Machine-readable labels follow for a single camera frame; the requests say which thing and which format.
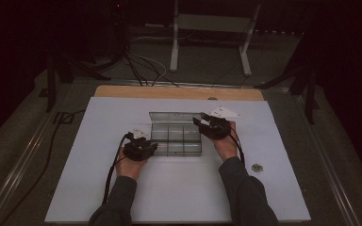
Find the dark background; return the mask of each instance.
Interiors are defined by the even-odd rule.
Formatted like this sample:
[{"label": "dark background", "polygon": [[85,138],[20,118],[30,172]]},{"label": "dark background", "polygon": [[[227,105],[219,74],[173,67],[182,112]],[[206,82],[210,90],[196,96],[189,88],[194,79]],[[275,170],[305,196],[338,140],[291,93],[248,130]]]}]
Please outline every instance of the dark background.
[{"label": "dark background", "polygon": [[[0,0],[0,126],[34,88],[33,80],[46,68],[46,49],[52,43],[76,34],[80,39],[74,41],[73,53],[88,53],[91,37],[80,35],[85,27],[76,7],[87,2]],[[203,5],[198,2],[181,2],[180,9],[243,14],[232,10],[232,1],[211,1],[205,8],[197,8]],[[133,24],[172,23],[172,1],[134,0],[128,4]],[[316,64],[318,84],[362,160],[362,1],[264,1],[256,29],[262,35],[268,31],[304,32],[291,63],[309,60]]]}]

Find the wire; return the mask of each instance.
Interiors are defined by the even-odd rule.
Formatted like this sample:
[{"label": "wire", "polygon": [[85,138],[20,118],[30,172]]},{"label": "wire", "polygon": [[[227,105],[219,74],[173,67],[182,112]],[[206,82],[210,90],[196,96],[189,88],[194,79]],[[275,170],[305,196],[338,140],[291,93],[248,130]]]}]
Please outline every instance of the wire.
[{"label": "wire", "polygon": [[46,170],[48,169],[49,163],[51,161],[51,156],[52,156],[52,150],[53,150],[53,145],[54,145],[54,141],[55,141],[55,136],[56,133],[58,131],[58,128],[60,127],[60,125],[62,123],[64,123],[67,119],[69,119],[71,116],[74,116],[78,113],[82,113],[85,112],[85,110],[79,110],[79,111],[75,111],[74,113],[68,114],[67,116],[63,117],[63,119],[61,119],[58,122],[57,127],[55,128],[55,131],[52,135],[51,138],[51,142],[49,145],[49,151],[48,151],[48,156],[46,158],[46,162],[45,162],[45,166],[43,167],[42,172],[40,173],[39,177],[37,178],[37,180],[34,182],[34,184],[27,190],[27,192],[23,195],[23,197],[19,200],[19,202],[17,202],[17,204],[10,210],[10,212],[7,214],[7,216],[4,218],[4,220],[2,221],[2,223],[0,224],[0,226],[4,225],[6,223],[6,221],[10,218],[10,216],[17,210],[17,208],[23,203],[23,201],[28,197],[28,195],[31,193],[31,191],[35,188],[35,186],[38,184],[38,182],[41,180],[43,174],[46,172]]},{"label": "wire", "polygon": [[164,69],[164,72],[161,74],[161,76],[158,76],[158,77],[155,79],[155,81],[152,83],[152,86],[154,86],[155,83],[156,83],[158,80],[160,80],[162,77],[164,77],[164,74],[166,74],[166,72],[167,72],[166,67],[165,67],[162,63],[158,62],[157,60],[152,59],[152,58],[148,58],[148,57],[145,57],[145,56],[137,55],[137,54],[133,53],[133,52],[132,52],[131,50],[129,50],[129,49],[127,49],[127,51],[128,51],[128,53],[134,55],[135,57],[139,57],[139,58],[142,58],[142,59],[146,59],[146,60],[153,61],[153,62],[157,63],[158,65],[160,65],[160,66]]},{"label": "wire", "polygon": [[[160,73],[157,71],[157,68],[156,68],[152,63],[150,63],[149,61],[147,61],[146,59],[144,59],[144,60],[145,60],[147,63],[149,63],[149,64],[152,66],[152,68],[151,68],[151,67],[148,67],[148,66],[146,66],[146,65],[144,65],[144,64],[139,63],[139,62],[138,62],[137,60],[135,60],[135,59],[130,58],[130,60],[133,61],[134,63],[137,63],[137,64],[141,65],[141,66],[144,67],[144,68],[147,68],[148,70],[150,70],[150,71],[156,73],[158,76],[160,76]],[[172,80],[168,79],[167,77],[163,76],[162,78],[165,79],[166,81],[172,83],[173,85],[175,85],[176,87],[179,88],[179,86],[178,86],[177,84],[175,84]]]},{"label": "wire", "polygon": [[134,67],[134,65],[132,64],[132,62],[131,62],[130,58],[128,57],[128,55],[125,55],[125,58],[128,60],[128,66],[130,66],[133,74],[136,76],[136,78],[137,78],[138,81],[140,82],[140,85],[143,87],[143,84],[142,84],[142,81],[141,81],[141,79],[143,79],[143,80],[145,81],[146,86],[148,86],[148,80],[146,80],[145,77],[141,76],[141,75],[138,73],[137,69],[136,69],[136,68]]},{"label": "wire", "polygon": [[242,162],[242,165],[245,166],[245,155],[243,154],[243,150],[242,150],[242,146],[240,145],[240,140],[237,134],[237,131],[235,131],[234,128],[231,128],[232,131],[234,131],[235,135],[237,136],[237,139],[235,139],[234,137],[232,137],[232,135],[229,135],[232,140],[234,140],[235,144],[237,144],[237,147],[239,149],[239,157],[240,157],[240,161]]},{"label": "wire", "polygon": [[117,161],[117,158],[119,158],[120,149],[123,146],[123,143],[124,143],[124,140],[125,140],[126,136],[127,135],[124,135],[122,140],[120,141],[119,148],[117,149],[116,156],[114,157],[114,160],[113,160],[113,164],[111,165],[110,170],[108,171],[107,181],[106,181],[106,184],[105,184],[105,194],[104,194],[104,199],[102,200],[102,204],[105,204],[107,202],[108,190],[109,190],[109,187],[110,187],[110,180],[111,180],[111,176],[113,175],[114,167],[120,161],[122,161],[124,159],[124,157],[123,157],[123,158],[119,159],[119,161]]}]

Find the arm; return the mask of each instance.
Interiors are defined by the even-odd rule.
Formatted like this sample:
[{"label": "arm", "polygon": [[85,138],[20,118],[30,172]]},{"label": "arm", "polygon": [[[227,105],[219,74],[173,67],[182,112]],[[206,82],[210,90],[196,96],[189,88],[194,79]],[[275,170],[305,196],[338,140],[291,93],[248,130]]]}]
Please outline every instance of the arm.
[{"label": "arm", "polygon": [[[236,137],[236,124],[231,136]],[[267,204],[261,182],[250,176],[238,159],[237,145],[230,137],[212,140],[223,163],[219,168],[227,193],[234,225],[278,225],[278,220]]]},{"label": "arm", "polygon": [[[119,159],[123,158],[123,149]],[[107,203],[101,205],[90,217],[90,226],[131,225],[131,206],[137,190],[140,170],[147,160],[135,162],[124,158],[116,165],[117,178],[108,196]]]}]

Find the wooden board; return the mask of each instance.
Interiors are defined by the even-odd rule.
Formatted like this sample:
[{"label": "wooden board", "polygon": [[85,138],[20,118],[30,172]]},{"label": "wooden board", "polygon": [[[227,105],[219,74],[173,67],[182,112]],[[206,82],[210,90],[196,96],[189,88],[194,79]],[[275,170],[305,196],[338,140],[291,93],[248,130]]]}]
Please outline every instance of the wooden board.
[{"label": "wooden board", "polygon": [[216,98],[228,101],[263,101],[258,89],[211,89],[211,88],[168,88],[168,87],[130,87],[100,86],[96,97],[132,97],[207,100]]}]

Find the metal stand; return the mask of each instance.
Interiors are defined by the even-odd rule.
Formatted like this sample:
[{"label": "metal stand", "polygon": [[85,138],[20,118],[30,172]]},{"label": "metal stand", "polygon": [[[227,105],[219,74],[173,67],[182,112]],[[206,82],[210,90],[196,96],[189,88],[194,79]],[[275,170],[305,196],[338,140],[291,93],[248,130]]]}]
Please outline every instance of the metal stand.
[{"label": "metal stand", "polygon": [[240,61],[243,67],[243,73],[246,76],[252,75],[249,60],[246,55],[249,42],[255,30],[255,23],[260,5],[255,7],[255,12],[252,18],[240,17],[223,17],[223,16],[207,16],[207,15],[192,15],[178,13],[178,0],[174,2],[174,27],[173,27],[173,50],[170,63],[170,71],[177,71],[178,64],[178,29],[192,30],[209,30],[209,31],[225,31],[225,32],[245,32],[245,42],[239,47]]}]

